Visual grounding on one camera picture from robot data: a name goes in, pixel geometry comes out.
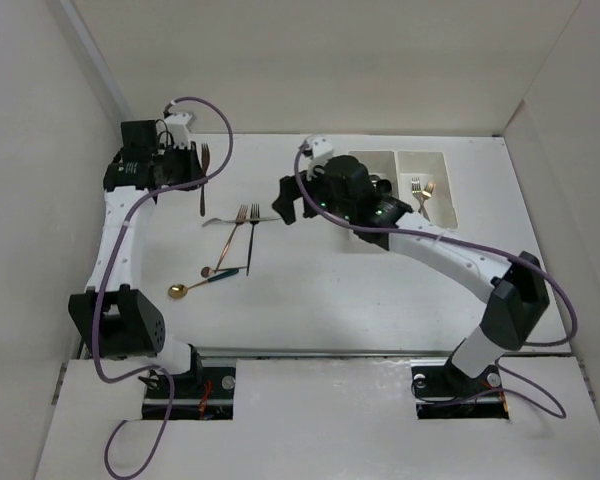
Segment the black spoon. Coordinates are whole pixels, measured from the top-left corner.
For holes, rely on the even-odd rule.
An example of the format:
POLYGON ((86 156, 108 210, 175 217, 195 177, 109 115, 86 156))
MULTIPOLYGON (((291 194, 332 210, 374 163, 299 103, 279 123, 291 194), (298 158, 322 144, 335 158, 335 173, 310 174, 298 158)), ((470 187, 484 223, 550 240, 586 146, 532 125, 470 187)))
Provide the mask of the black spoon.
POLYGON ((378 193, 385 195, 392 192, 392 183, 387 179, 380 179, 374 184, 375 189, 378 193))

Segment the black handled silver fork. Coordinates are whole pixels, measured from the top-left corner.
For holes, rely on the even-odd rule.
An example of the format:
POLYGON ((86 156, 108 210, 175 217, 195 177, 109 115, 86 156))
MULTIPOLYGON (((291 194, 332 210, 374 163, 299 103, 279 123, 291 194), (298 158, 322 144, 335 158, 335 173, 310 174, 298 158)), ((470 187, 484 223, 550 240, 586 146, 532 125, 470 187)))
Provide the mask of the black handled silver fork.
POLYGON ((260 218, 260 206, 257 203, 254 203, 251 205, 250 219, 249 219, 249 223, 251 225, 251 230, 250 230, 250 238, 249 238, 248 253, 247 253, 246 275, 249 275, 249 273, 250 273, 250 267, 251 267, 252 255, 253 255, 254 237, 255 237, 255 227, 259 223, 259 218, 260 218))

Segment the rose gold fork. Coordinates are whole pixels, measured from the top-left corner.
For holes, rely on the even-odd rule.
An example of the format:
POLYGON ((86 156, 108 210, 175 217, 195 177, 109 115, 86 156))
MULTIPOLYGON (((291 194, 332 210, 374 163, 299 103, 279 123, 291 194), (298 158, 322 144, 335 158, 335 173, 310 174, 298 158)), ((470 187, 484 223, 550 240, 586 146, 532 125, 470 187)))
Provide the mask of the rose gold fork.
MULTIPOLYGON (((246 219, 248 211, 249 211, 249 207, 246 204, 242 204, 240 206, 239 210, 238 210, 238 213, 237 213, 235 219, 246 219)), ((216 263, 215 269, 220 269, 222 263, 224 262, 227 254, 228 254, 228 252, 230 250, 230 247, 231 247, 231 244, 232 244, 232 242, 234 240, 235 234, 236 234, 238 228, 240 226, 242 226, 242 225, 243 224, 234 224, 234 226, 233 226, 233 228, 231 230, 231 233, 230 233, 230 235, 229 235, 229 237, 228 237, 228 239, 227 239, 227 241, 226 241, 226 243, 225 243, 225 245, 223 247, 223 250, 222 250, 222 252, 221 252, 221 254, 219 256, 219 259, 218 259, 218 261, 216 263)))

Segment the rose gold spoon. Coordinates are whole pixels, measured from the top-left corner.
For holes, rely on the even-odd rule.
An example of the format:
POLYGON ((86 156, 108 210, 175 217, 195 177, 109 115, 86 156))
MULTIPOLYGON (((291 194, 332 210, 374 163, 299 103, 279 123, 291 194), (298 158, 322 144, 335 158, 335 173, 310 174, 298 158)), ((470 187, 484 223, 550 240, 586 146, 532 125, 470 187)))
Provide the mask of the rose gold spoon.
POLYGON ((226 272, 226 271, 229 271, 229 268, 212 269, 209 266, 205 266, 200 270, 200 275, 203 278, 208 278, 213 275, 217 275, 219 273, 226 272))

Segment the green handled gold spoon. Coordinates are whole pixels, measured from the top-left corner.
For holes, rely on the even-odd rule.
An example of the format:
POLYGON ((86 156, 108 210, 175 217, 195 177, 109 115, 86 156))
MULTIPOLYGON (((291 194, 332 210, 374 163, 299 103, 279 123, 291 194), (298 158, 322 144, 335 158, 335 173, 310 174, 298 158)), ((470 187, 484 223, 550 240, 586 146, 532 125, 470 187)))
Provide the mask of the green handled gold spoon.
POLYGON ((219 272, 215 272, 213 275, 205 277, 202 281, 192 285, 174 284, 168 288, 167 295, 171 299, 181 299, 185 297, 188 294, 188 292, 192 289, 201 287, 206 284, 221 281, 227 278, 231 278, 233 276, 238 275, 240 271, 240 268, 221 269, 219 272))

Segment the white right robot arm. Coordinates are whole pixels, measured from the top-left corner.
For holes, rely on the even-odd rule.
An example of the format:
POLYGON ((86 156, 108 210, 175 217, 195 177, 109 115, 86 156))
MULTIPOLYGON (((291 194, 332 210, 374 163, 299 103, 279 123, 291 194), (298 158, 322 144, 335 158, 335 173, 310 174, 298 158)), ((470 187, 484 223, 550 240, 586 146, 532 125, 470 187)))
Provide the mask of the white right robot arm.
POLYGON ((296 220, 296 200, 303 202, 304 217, 331 216, 361 240, 421 262, 484 303, 480 324, 443 369, 445 386, 454 393, 467 393, 503 354, 520 350, 549 306, 535 256, 498 254, 454 237, 392 196, 389 181, 372 181, 353 156, 281 178, 272 207, 287 225, 296 220))

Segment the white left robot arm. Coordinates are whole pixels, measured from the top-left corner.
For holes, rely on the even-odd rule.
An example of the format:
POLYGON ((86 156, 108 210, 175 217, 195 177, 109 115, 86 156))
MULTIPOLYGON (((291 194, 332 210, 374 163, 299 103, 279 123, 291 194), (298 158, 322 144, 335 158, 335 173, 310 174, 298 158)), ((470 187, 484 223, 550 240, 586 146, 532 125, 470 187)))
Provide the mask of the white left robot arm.
POLYGON ((147 193, 203 177, 190 138, 193 117, 172 113, 161 120, 126 121, 123 145, 103 178, 105 221, 94 269, 68 310, 88 349, 107 359, 140 357, 169 374, 181 396, 197 394, 204 373, 187 343, 167 334, 163 315, 141 292, 141 261, 156 199, 147 193))

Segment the white plastic spoon bin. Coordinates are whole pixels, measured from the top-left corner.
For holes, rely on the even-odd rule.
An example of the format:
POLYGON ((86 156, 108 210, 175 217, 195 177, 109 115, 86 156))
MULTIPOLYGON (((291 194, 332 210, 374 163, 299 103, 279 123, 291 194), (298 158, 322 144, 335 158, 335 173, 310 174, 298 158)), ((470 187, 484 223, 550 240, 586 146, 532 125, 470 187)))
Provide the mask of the white plastic spoon bin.
POLYGON ((364 164, 371 176, 375 175, 380 180, 388 180, 392 187, 391 195, 396 198, 400 197, 396 154, 394 151, 360 150, 349 151, 348 154, 364 164))

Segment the white plastic fork bin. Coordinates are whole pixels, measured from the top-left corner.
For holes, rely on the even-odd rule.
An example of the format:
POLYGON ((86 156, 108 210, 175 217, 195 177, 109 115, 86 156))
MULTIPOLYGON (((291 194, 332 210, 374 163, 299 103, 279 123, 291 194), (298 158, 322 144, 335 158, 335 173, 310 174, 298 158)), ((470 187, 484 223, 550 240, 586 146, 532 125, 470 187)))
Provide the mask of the white plastic fork bin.
POLYGON ((418 203, 411 193, 411 179, 418 177, 424 188, 430 181, 435 183, 432 197, 424 204, 427 218, 445 229, 456 229, 458 221, 451 195, 445 158, 441 152, 397 151, 396 165, 400 199, 415 210, 418 203))

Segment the aluminium side rail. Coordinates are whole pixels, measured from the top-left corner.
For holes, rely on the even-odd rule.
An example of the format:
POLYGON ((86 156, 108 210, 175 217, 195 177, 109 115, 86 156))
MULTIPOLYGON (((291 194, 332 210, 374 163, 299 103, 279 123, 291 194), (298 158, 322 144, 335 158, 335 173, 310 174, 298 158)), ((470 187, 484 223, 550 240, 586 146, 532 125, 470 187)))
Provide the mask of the aluminium side rail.
POLYGON ((126 234, 104 290, 99 323, 99 353, 105 358, 154 356, 163 347, 165 325, 158 308, 141 292, 141 260, 156 201, 147 200, 125 219, 129 209, 155 188, 153 150, 121 148, 104 179, 105 221, 94 269, 85 291, 69 299, 69 313, 88 346, 96 297, 120 228, 126 234))

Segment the aluminium front rail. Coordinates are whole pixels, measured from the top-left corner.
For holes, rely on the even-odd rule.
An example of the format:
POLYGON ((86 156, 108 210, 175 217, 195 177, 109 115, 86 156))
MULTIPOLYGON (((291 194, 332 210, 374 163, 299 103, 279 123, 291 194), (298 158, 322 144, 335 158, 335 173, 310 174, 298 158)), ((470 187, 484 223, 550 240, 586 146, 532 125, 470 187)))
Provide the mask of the aluminium front rail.
POLYGON ((306 349, 244 349, 244 348, 219 348, 198 347, 199 354, 205 358, 443 358, 446 359, 450 351, 426 350, 306 350, 306 349))

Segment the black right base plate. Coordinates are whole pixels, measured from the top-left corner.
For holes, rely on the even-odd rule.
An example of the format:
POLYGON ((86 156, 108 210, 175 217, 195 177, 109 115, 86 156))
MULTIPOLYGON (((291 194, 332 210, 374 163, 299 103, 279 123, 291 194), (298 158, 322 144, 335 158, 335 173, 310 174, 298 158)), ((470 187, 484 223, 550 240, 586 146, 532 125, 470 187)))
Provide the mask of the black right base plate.
POLYGON ((509 419, 495 365, 472 379, 449 365, 420 362, 411 365, 411 377, 419 420, 509 419))

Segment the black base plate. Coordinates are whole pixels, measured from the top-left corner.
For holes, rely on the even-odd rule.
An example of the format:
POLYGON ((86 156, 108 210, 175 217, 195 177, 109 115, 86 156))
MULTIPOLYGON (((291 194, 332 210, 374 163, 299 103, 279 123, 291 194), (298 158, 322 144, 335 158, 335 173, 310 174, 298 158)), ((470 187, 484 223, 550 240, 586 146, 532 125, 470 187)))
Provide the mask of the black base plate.
POLYGON ((420 362, 411 365, 411 377, 419 420, 509 419, 495 365, 472 379, 449 365, 420 362))
MULTIPOLYGON (((151 371, 139 377, 145 385, 141 407, 143 420, 160 420, 165 416, 169 385, 163 374, 151 371)), ((174 376, 175 393, 170 420, 232 420, 236 387, 236 363, 222 359, 203 362, 200 375, 174 376)))

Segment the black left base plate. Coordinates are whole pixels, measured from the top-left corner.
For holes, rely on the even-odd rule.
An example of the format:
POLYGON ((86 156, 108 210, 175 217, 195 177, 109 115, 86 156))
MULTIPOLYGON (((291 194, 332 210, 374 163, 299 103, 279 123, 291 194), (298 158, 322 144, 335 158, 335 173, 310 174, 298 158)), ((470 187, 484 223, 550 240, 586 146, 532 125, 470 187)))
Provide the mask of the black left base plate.
MULTIPOLYGON (((169 385, 163 374, 151 371, 139 377, 145 385, 141 407, 143 420, 160 420, 165 416, 169 385)), ((200 375, 174 376, 175 393, 170 420, 232 420, 236 387, 236 363, 222 359, 203 362, 200 375)))

